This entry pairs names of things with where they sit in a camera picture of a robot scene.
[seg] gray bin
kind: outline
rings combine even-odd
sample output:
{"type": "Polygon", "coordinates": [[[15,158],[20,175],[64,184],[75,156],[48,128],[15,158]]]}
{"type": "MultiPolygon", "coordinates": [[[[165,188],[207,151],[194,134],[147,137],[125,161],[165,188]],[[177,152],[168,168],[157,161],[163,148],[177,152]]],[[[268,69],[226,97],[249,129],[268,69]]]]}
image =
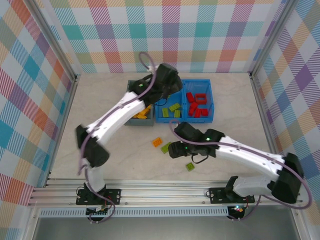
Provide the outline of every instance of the gray bin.
{"type": "MultiPolygon", "coordinates": [[[[129,80],[126,90],[129,90],[129,87],[135,80],[129,80]]],[[[154,125],[154,106],[150,109],[150,112],[146,115],[146,119],[131,118],[127,121],[125,126],[153,126],[154,125]]]]}

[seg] orange block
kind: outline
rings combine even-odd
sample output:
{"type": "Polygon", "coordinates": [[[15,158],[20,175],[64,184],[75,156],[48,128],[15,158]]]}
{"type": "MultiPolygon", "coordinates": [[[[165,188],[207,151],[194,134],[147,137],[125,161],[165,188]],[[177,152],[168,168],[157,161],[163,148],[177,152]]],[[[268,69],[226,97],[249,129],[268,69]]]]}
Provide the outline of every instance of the orange block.
{"type": "Polygon", "coordinates": [[[152,141],[153,146],[156,148],[163,143],[160,137],[157,137],[155,140],[152,141]]]}

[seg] table surface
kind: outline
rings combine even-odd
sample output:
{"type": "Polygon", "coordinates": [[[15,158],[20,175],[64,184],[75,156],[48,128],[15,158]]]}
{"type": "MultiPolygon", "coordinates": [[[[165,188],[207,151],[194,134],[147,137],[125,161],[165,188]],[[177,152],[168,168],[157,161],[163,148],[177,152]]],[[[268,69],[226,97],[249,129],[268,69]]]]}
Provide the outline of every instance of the table surface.
{"type": "MultiPolygon", "coordinates": [[[[84,178],[77,176],[79,150],[75,128],[87,126],[105,114],[124,95],[128,80],[138,80],[145,73],[91,73],[81,76],[71,106],[62,140],[52,169],[52,178],[84,178]]],[[[197,129],[216,129],[231,138],[269,151],[254,93],[246,73],[180,73],[181,79],[210,79],[213,101],[213,123],[194,124],[197,129]]],[[[122,126],[106,144],[110,158],[104,165],[105,179],[125,180],[228,180],[231,176],[256,176],[259,173],[234,161],[210,157],[195,169],[187,171],[190,157],[172,159],[155,148],[152,140],[163,143],[177,139],[169,125],[122,126]]]]}

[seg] purple cable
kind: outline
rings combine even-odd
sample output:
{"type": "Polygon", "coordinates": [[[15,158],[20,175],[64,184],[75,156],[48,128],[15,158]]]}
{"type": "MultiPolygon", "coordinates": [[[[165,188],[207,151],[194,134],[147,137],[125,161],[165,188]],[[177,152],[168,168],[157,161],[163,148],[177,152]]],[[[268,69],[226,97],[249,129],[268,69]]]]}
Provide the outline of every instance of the purple cable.
{"type": "MultiPolygon", "coordinates": [[[[143,51],[139,53],[139,59],[140,59],[142,65],[143,65],[145,68],[149,69],[149,68],[147,67],[147,65],[142,61],[142,55],[145,55],[145,56],[150,60],[151,66],[152,66],[152,68],[155,70],[155,69],[156,69],[156,65],[155,65],[155,63],[154,63],[154,60],[152,59],[152,57],[151,57],[148,53],[143,52],[143,51]]],[[[107,201],[108,203],[110,203],[110,204],[113,206],[113,210],[112,210],[112,213],[110,214],[110,216],[107,216],[107,217],[103,218],[101,221],[93,221],[93,220],[91,219],[91,215],[89,215],[89,219],[90,219],[91,223],[99,224],[99,223],[103,223],[103,222],[107,221],[108,219],[110,219],[110,218],[115,214],[115,212],[116,212],[116,205],[115,205],[115,203],[114,203],[112,200],[110,200],[110,199],[108,199],[108,198],[106,198],[106,197],[104,197],[104,196],[101,196],[101,195],[98,194],[96,191],[94,191],[94,189],[91,187],[90,182],[89,182],[89,178],[88,178],[88,165],[87,165],[87,164],[82,164],[82,160],[83,160],[83,158],[84,158],[84,153],[85,153],[86,145],[87,145],[90,137],[92,136],[92,134],[95,132],[96,128],[99,127],[108,117],[110,117],[111,114],[113,114],[113,113],[114,113],[115,111],[117,111],[118,109],[123,108],[124,106],[126,106],[126,105],[134,102],[135,100],[138,100],[138,99],[141,98],[143,95],[145,95],[145,94],[153,87],[153,85],[154,85],[154,83],[155,83],[155,81],[156,81],[156,76],[157,76],[157,73],[154,72],[154,74],[152,75],[152,78],[151,78],[151,81],[150,81],[149,86],[148,86],[148,87],[146,88],[146,90],[144,90],[140,95],[136,96],[135,98],[133,98],[133,99],[131,99],[131,100],[129,100],[129,101],[126,101],[126,102],[123,103],[121,106],[115,107],[115,108],[112,109],[108,114],[106,114],[106,115],[97,123],[97,125],[94,126],[94,128],[92,129],[92,131],[90,131],[90,132],[88,133],[88,135],[86,136],[86,138],[84,139],[84,141],[83,141],[83,143],[82,143],[82,145],[81,145],[81,148],[80,148],[80,159],[79,159],[79,170],[78,170],[78,173],[77,173],[77,174],[80,175],[81,172],[82,172],[82,169],[85,168],[85,170],[84,170],[84,175],[85,175],[86,185],[87,185],[87,187],[89,188],[89,190],[90,190],[91,192],[93,192],[93,194],[95,194],[95,195],[98,196],[99,198],[107,201]]]]}
{"type": "Polygon", "coordinates": [[[283,202],[283,201],[280,201],[278,199],[274,199],[274,198],[271,198],[269,196],[266,196],[266,195],[262,195],[263,197],[265,197],[266,199],[269,199],[271,201],[274,201],[278,204],[282,204],[286,207],[289,207],[289,208],[292,208],[292,209],[297,209],[297,210],[303,210],[303,209],[307,209],[308,207],[311,206],[312,204],[312,193],[310,191],[310,188],[308,187],[308,184],[307,182],[301,177],[299,176],[299,174],[297,174],[294,170],[292,170],[291,167],[288,167],[287,165],[285,165],[284,163],[276,160],[276,159],[273,159],[272,157],[270,156],[267,156],[267,155],[264,155],[260,152],[257,152],[255,150],[252,150],[252,149],[249,149],[247,147],[243,147],[243,146],[238,146],[238,145],[235,145],[235,144],[231,144],[231,143],[226,143],[226,142],[195,142],[195,141],[188,141],[186,139],[183,139],[182,137],[180,137],[178,134],[175,133],[175,130],[173,129],[173,122],[176,122],[179,124],[179,121],[176,120],[176,119],[172,119],[170,122],[169,122],[169,127],[170,127],[170,130],[171,132],[173,133],[173,135],[175,135],[180,141],[183,141],[187,144],[193,144],[193,145],[221,145],[221,146],[228,146],[228,147],[232,147],[232,148],[236,148],[236,149],[241,149],[241,150],[244,150],[244,151],[247,151],[249,153],[252,153],[252,154],[255,154],[255,155],[258,155],[262,158],[265,158],[269,161],[273,161],[275,162],[276,164],[279,164],[280,166],[282,166],[283,168],[287,169],[290,173],[292,173],[297,179],[299,179],[299,181],[302,183],[302,185],[305,187],[306,189],[306,192],[307,192],[307,195],[308,195],[308,198],[309,198],[309,201],[308,203],[305,205],[305,206],[294,206],[294,205],[291,205],[291,204],[288,204],[286,202],[283,202]]]}

